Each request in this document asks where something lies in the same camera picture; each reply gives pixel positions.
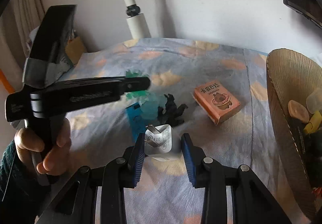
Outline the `person's left forearm green sleeve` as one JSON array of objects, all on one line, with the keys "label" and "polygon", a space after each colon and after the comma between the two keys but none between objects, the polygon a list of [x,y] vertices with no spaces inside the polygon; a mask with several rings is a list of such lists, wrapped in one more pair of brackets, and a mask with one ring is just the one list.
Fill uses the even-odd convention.
[{"label": "person's left forearm green sleeve", "polygon": [[39,201],[38,182],[19,160],[12,141],[1,161],[1,223],[34,223]]}]

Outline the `person's left hand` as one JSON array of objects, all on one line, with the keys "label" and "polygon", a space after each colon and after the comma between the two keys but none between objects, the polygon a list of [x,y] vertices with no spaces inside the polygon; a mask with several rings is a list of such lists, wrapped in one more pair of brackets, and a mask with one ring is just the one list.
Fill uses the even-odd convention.
[{"label": "person's left hand", "polygon": [[64,174],[69,168],[71,138],[70,123],[67,118],[64,119],[56,137],[56,144],[36,165],[33,165],[32,153],[40,153],[45,149],[41,138],[32,130],[24,128],[16,132],[14,142],[19,160],[34,174],[58,176]]}]

